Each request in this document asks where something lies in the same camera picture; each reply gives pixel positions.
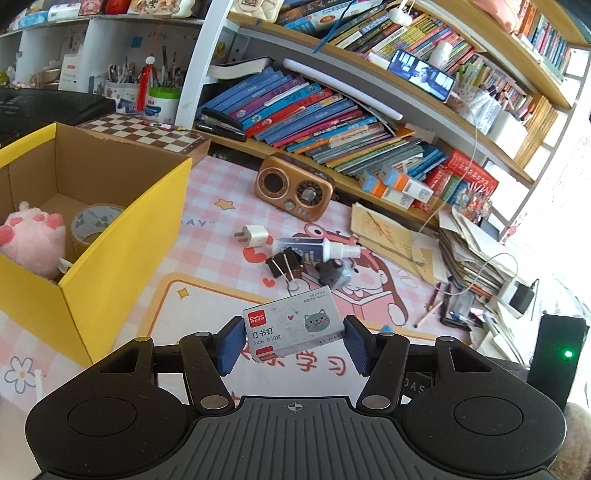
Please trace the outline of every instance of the pink plush toy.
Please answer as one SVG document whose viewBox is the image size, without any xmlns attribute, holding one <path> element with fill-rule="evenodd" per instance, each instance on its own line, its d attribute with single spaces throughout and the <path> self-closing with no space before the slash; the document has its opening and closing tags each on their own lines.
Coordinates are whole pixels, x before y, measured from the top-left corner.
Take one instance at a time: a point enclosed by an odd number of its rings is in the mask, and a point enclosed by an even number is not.
<svg viewBox="0 0 591 480">
<path fill-rule="evenodd" d="M 58 274 L 60 257 L 66 254 L 66 227 L 59 213 L 48 215 L 21 202 L 0 226 L 0 253 L 45 278 Z"/>
<path fill-rule="evenodd" d="M 488 13 L 503 30 L 511 33 L 516 27 L 521 1 L 519 0 L 472 0 L 474 4 Z"/>
</svg>

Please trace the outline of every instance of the tape roll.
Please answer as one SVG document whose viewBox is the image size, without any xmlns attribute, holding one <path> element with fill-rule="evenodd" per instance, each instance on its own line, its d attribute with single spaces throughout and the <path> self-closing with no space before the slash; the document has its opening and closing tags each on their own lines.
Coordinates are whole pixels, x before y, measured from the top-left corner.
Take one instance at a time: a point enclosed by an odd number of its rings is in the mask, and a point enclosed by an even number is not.
<svg viewBox="0 0 591 480">
<path fill-rule="evenodd" d="M 71 232 L 74 239 L 74 253 L 80 257 L 90 244 L 112 224 L 123 212 L 118 205 L 91 205 L 72 220 Z"/>
</svg>

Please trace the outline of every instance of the red bottle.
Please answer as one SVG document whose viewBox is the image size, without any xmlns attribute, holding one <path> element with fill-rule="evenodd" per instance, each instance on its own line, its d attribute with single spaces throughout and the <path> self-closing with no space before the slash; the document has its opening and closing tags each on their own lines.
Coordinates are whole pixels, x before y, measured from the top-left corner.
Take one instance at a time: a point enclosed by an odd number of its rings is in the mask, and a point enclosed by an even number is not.
<svg viewBox="0 0 591 480">
<path fill-rule="evenodd" d="M 109 0 L 105 8 L 107 15 L 126 14 L 131 0 Z"/>
</svg>

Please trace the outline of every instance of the checkered board box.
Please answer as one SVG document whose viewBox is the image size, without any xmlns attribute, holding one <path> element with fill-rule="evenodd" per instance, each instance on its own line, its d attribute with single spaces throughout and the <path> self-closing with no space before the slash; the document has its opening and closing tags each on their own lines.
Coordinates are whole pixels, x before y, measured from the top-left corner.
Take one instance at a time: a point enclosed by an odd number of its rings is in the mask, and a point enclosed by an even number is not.
<svg viewBox="0 0 591 480">
<path fill-rule="evenodd" d="M 207 155 L 210 140 L 201 133 L 191 130 L 166 131 L 145 123 L 141 118 L 111 113 L 78 127 L 96 132 L 99 136 L 109 135 L 186 155 L 193 159 L 193 167 Z"/>
</svg>

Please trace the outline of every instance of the yellow cardboard box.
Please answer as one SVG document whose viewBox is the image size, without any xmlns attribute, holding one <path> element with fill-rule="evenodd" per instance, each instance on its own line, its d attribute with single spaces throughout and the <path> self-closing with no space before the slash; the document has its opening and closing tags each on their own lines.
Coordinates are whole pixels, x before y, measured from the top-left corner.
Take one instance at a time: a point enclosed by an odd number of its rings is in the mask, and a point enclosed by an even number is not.
<svg viewBox="0 0 591 480">
<path fill-rule="evenodd" d="M 89 205 L 124 212 L 56 284 L 0 254 L 0 310 L 85 367 L 103 358 L 178 234 L 191 159 L 61 124 L 0 150 L 0 224 L 22 201 L 70 224 Z"/>
</svg>

